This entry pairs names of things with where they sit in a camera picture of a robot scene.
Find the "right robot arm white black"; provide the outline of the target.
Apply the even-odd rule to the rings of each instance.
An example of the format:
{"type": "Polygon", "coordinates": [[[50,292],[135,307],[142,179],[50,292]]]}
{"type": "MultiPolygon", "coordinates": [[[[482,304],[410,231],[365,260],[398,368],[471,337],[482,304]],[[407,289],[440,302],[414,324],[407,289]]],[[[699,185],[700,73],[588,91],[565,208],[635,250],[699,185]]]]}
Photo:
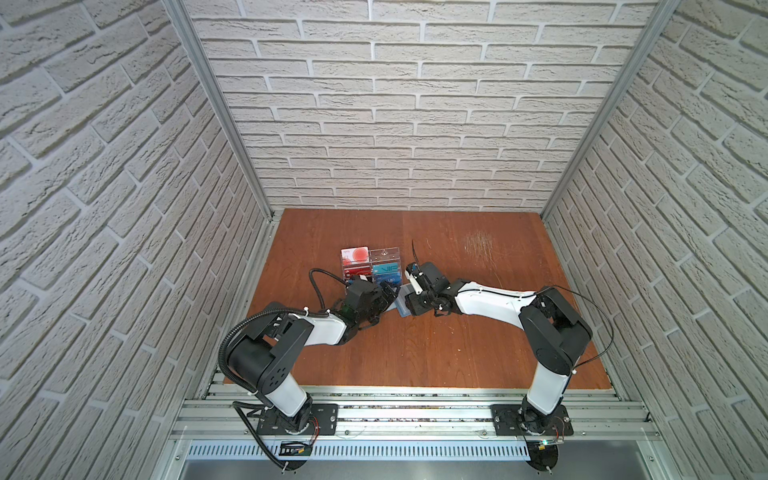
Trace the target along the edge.
{"type": "Polygon", "coordinates": [[[570,302],[554,287],[518,292],[451,282],[431,262],[407,265],[405,277],[413,287],[405,303],[414,316],[428,311],[483,316],[524,331],[537,367],[518,417],[529,431],[543,430],[592,340],[591,327],[570,302]]]}

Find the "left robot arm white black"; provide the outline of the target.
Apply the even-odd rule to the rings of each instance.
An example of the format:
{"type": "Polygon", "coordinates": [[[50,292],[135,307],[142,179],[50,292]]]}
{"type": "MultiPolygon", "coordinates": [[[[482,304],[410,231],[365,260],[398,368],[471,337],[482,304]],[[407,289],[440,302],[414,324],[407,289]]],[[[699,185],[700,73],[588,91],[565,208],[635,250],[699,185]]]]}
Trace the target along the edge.
{"type": "Polygon", "coordinates": [[[278,302],[233,327],[222,340],[217,362],[233,383],[271,406],[293,432],[310,422],[312,399],[291,374],[308,346],[344,345],[374,326],[396,301],[400,287],[355,278],[337,308],[312,313],[278,302]]]}

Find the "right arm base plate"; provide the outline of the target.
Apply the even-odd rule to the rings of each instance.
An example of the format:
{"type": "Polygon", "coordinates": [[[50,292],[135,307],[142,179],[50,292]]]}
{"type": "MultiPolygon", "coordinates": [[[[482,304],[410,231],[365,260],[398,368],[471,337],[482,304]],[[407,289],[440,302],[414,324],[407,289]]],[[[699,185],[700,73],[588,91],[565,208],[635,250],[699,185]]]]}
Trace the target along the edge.
{"type": "Polygon", "coordinates": [[[497,436],[568,437],[574,434],[569,413],[562,404],[549,414],[521,404],[495,404],[490,410],[497,436]]]}

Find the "blue leather card holder wallet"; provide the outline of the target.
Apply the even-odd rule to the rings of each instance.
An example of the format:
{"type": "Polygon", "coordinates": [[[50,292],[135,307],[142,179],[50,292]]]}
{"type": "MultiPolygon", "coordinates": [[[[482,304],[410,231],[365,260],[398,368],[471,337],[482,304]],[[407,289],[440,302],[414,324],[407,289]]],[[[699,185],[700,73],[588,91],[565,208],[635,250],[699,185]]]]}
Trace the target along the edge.
{"type": "Polygon", "coordinates": [[[397,311],[402,318],[411,316],[411,310],[406,304],[406,297],[414,292],[411,284],[404,284],[399,288],[398,296],[388,307],[387,312],[397,311]]]}

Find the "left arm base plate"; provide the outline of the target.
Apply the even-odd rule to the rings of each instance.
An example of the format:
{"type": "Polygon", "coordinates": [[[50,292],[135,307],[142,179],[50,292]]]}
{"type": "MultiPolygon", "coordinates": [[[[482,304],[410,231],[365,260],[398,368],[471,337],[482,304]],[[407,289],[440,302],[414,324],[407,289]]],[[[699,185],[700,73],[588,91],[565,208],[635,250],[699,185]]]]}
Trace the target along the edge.
{"type": "Polygon", "coordinates": [[[320,436],[336,433],[339,405],[319,403],[305,405],[295,416],[287,416],[276,407],[262,409],[257,423],[259,435],[311,435],[316,430],[320,436]]]}

